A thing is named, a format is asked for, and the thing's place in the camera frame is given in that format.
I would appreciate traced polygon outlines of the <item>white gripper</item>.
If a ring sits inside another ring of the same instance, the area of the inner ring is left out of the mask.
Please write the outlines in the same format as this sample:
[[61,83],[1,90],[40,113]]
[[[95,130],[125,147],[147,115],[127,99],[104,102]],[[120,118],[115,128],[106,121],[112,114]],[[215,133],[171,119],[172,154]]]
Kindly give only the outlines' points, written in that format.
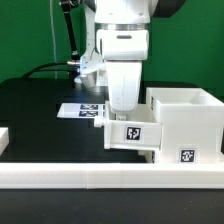
[[111,111],[116,120],[126,121],[137,107],[149,32],[137,25],[106,24],[96,31],[96,48],[105,62]]

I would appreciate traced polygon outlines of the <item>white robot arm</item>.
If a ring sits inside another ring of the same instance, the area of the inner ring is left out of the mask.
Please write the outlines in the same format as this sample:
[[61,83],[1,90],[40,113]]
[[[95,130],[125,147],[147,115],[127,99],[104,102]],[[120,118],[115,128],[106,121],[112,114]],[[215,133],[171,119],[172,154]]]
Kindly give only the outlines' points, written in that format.
[[85,0],[87,47],[81,57],[82,83],[106,85],[109,109],[124,120],[136,110],[142,62],[150,50],[153,18],[170,18],[186,0]]

